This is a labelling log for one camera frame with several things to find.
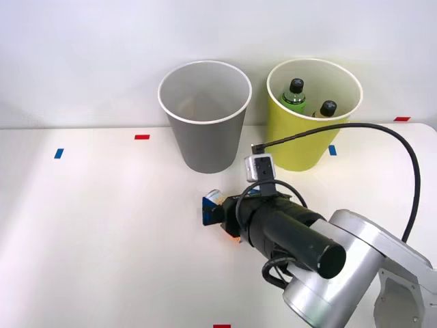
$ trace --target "table surface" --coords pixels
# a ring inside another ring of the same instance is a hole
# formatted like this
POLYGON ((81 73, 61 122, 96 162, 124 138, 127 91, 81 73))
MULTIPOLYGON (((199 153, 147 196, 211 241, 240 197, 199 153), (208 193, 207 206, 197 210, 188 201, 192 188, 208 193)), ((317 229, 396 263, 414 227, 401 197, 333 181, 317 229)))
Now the table surface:
MULTIPOLYGON (((409 244, 435 264, 437 133, 386 126, 417 152, 409 244)), ((170 128, 0 131, 0 327, 308 327, 262 279, 258 251, 201 224, 202 196, 248 185, 243 158, 264 132, 244 127, 234 164, 205 175, 185 166, 170 128)), ((364 128, 333 145, 337 156, 306 172, 277 167, 277 178, 327 219, 348 208, 400 237, 414 184, 405 149, 364 128)), ((376 278, 347 327, 374 327, 379 287, 376 278)))

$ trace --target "bottle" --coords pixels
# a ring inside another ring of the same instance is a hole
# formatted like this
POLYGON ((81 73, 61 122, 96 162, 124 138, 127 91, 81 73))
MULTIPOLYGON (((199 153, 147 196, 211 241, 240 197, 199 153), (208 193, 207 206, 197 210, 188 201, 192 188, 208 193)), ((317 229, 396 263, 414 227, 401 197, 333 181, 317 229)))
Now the bottle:
POLYGON ((315 111, 312 115, 313 118, 331 118, 335 114, 335 110, 337 109, 337 104, 335 101, 327 100, 323 103, 322 107, 320 107, 319 111, 315 111))
POLYGON ((290 87, 284 91, 279 102, 292 111, 303 114, 306 102, 303 93, 303 80, 292 79, 290 87))

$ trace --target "yellow bin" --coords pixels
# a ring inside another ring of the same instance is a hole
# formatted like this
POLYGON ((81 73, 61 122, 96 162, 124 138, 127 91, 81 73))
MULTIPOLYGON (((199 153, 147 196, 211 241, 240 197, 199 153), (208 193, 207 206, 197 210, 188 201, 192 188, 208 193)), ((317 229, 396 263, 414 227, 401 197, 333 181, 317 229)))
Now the yellow bin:
MULTIPOLYGON (((321 126, 344 123, 363 100, 363 89, 358 79, 340 65, 323 59, 292 59, 279 64, 267 78, 268 90, 268 141, 274 141, 321 126), (304 81, 305 115, 290 111, 278 101, 290 81, 304 81), (325 100, 337 103, 333 118, 312 118, 311 114, 325 100)), ((316 133, 267 149, 274 163, 290 171, 312 168, 322 157, 338 130, 316 133)))

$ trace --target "cable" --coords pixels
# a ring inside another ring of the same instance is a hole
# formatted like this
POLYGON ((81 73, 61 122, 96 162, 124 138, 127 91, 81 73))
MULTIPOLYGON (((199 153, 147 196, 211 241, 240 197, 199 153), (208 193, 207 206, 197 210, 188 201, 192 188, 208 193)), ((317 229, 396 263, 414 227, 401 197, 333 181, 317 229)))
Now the cable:
POLYGON ((287 281, 284 279, 284 277, 282 276, 282 274, 279 272, 278 266, 274 267, 274 270, 276 271, 276 273, 278 274, 278 276, 281 278, 281 280, 286 284, 287 281))
POLYGON ((414 171, 414 197, 412 200, 412 208, 411 208, 411 214, 410 218, 408 220, 406 229, 404 231, 404 234, 402 236, 402 241, 404 243, 407 242, 408 237, 410 236, 411 229, 414 225, 414 221, 416 220, 417 210, 419 208, 419 198, 421 193, 421 173, 419 169, 419 162, 417 161, 416 154, 414 153, 414 150, 412 149, 411 145, 402 137, 399 133, 386 128, 385 126, 380 126, 377 124, 372 123, 343 123, 343 124, 333 124, 329 126, 323 126, 320 128, 315 128, 313 130, 308 130, 306 132, 298 133, 296 135, 292 135, 291 137, 286 137, 280 140, 271 141, 267 143, 261 143, 259 145, 254 145, 252 147, 253 154, 259 154, 263 153, 264 149, 267 147, 283 144, 284 142, 295 140, 301 137, 306 137, 307 135, 313 135, 315 133, 323 132, 323 131, 329 131, 329 130, 335 130, 337 128, 374 128, 376 130, 388 133, 392 136, 394 136, 396 139, 398 139, 402 145, 407 150, 408 154, 410 155, 411 161, 412 161, 412 168, 414 171))
POLYGON ((240 225, 241 228, 244 229, 244 231, 246 231, 246 225, 243 224, 240 220, 240 206, 241 206, 241 202, 243 200, 243 198, 249 193, 250 190, 252 190, 253 188, 257 187, 257 186, 261 186, 261 185, 266 185, 268 183, 274 183, 276 185, 281 185, 284 186, 286 188, 288 188, 292 193, 294 193, 294 195, 296 195, 296 197, 299 199, 300 203, 302 204, 303 207, 308 208, 307 203, 305 202, 305 200, 303 199, 302 195, 299 194, 299 192, 297 190, 295 190, 295 188, 293 188, 292 186, 290 186, 288 183, 280 181, 280 180, 263 180, 263 181, 257 181, 253 184, 251 184, 250 186, 248 186, 242 193, 240 196, 238 196, 238 200, 237 200, 237 204, 235 206, 235 217, 237 219, 238 224, 240 225))
POLYGON ((294 262, 294 258, 290 256, 281 256, 279 258, 272 258, 271 260, 267 261, 265 265, 262 267, 261 273, 262 277, 269 283, 272 284, 280 289, 285 289, 288 285, 288 282, 283 279, 278 279, 270 274, 271 268, 276 268, 277 266, 281 265, 287 265, 290 262, 294 262))

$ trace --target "white rim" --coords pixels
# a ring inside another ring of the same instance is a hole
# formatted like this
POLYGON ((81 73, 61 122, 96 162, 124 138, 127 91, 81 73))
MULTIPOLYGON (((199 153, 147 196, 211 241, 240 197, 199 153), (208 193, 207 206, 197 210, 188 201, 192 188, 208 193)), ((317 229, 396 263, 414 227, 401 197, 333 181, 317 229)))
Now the white rim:
POLYGON ((353 75, 350 71, 346 70, 344 67, 341 67, 340 65, 334 64, 331 61, 327 61, 324 59, 318 59, 318 58, 299 58, 299 59, 291 59, 291 60, 287 60, 283 63, 280 63, 279 65, 277 65, 275 68, 273 68, 270 71, 270 74, 267 77, 267 91, 268 91, 268 95, 271 97, 271 99, 273 99, 273 101, 276 103, 276 105, 280 106, 280 108, 282 108, 284 111, 287 111, 290 114, 293 114, 299 118, 303 118, 306 120, 313 120, 313 121, 337 121, 337 120, 342 120, 344 118, 347 118, 348 116, 350 116, 352 113, 354 113, 358 107, 360 107, 362 101, 363 101, 363 87, 361 87, 361 83, 360 81, 358 81, 358 79, 355 77, 355 75, 353 75), (337 116, 335 118, 312 118, 310 116, 306 116, 306 115, 302 115, 299 113, 296 113, 294 111, 289 110, 287 107, 285 107, 284 105, 282 105, 277 99, 276 97, 273 95, 272 90, 270 89, 270 78, 272 77, 273 73, 278 70, 282 65, 286 65, 290 62, 299 62, 299 61, 307 61, 307 60, 314 60, 317 62, 323 62, 326 64, 330 64, 333 65, 337 68, 339 68, 340 70, 346 72, 350 77, 352 77, 352 79, 355 81, 355 83, 358 85, 358 88, 360 89, 360 100, 358 101, 358 104, 356 104, 355 108, 353 108, 353 110, 347 112, 346 114, 343 114, 342 116, 337 116))
POLYGON ((159 87, 158 87, 158 101, 159 101, 159 104, 161 105, 161 107, 165 110, 165 112, 167 114, 169 114, 171 117, 173 117, 173 118, 175 118, 175 119, 177 119, 179 121, 182 121, 182 122, 185 122, 185 123, 189 123, 189 124, 206 125, 206 124, 216 124, 216 123, 228 121, 228 120, 236 117, 242 111, 244 111, 246 109, 247 105, 249 104, 249 102, 251 101, 251 98, 252 98, 252 84, 251 84, 251 81, 249 80, 249 78, 245 75, 245 73, 243 73, 243 71, 241 71, 241 69, 239 69, 239 68, 237 68, 235 66, 232 66, 231 64, 224 63, 222 61, 216 61, 216 60, 198 60, 198 61, 192 61, 191 63, 187 63, 187 64, 184 64, 184 65, 181 65, 181 66, 175 68, 174 70, 172 70, 171 72, 169 72, 164 77, 164 79, 161 81, 161 83, 159 84, 159 87), (180 116, 177 116, 175 113, 172 113, 170 110, 168 110, 168 108, 166 108, 166 106, 164 106, 163 101, 161 99, 161 87, 163 86, 165 80, 167 80, 167 78, 170 75, 172 75, 175 71, 177 71, 177 70, 179 70, 179 69, 181 69, 183 67, 186 67, 186 66, 189 66, 189 65, 193 65, 193 64, 200 64, 200 63, 215 63, 215 64, 220 64, 220 65, 228 66, 230 68, 233 68, 237 72, 239 72, 246 79, 246 82, 247 82, 247 84, 249 86, 249 96, 247 97, 247 100, 246 100, 245 104, 239 110, 237 110, 235 113, 233 113, 233 114, 231 114, 229 116, 226 116, 225 118, 221 118, 220 120, 214 120, 214 121, 192 121, 192 120, 186 120, 185 118, 181 118, 180 116))

